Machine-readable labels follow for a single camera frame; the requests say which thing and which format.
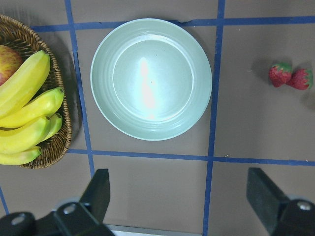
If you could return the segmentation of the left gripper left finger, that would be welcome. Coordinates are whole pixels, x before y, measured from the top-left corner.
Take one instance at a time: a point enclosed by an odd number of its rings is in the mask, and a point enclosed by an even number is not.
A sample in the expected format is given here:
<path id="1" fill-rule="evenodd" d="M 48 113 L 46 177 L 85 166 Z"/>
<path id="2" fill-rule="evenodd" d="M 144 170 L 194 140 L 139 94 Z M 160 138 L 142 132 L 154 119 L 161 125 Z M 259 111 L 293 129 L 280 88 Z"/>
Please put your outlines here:
<path id="1" fill-rule="evenodd" d="M 96 170 L 79 202 L 88 209 L 98 222 L 103 222 L 110 203 L 110 179 L 108 169 Z"/>

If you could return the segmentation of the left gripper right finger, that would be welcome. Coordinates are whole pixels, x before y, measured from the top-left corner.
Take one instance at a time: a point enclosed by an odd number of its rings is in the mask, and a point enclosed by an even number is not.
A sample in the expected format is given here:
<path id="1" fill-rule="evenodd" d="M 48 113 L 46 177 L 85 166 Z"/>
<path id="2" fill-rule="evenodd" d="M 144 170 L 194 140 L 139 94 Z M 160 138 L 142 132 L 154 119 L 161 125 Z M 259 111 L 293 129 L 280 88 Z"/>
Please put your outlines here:
<path id="1" fill-rule="evenodd" d="M 246 197 L 261 224 L 271 235 L 290 199 L 258 167 L 248 169 Z"/>

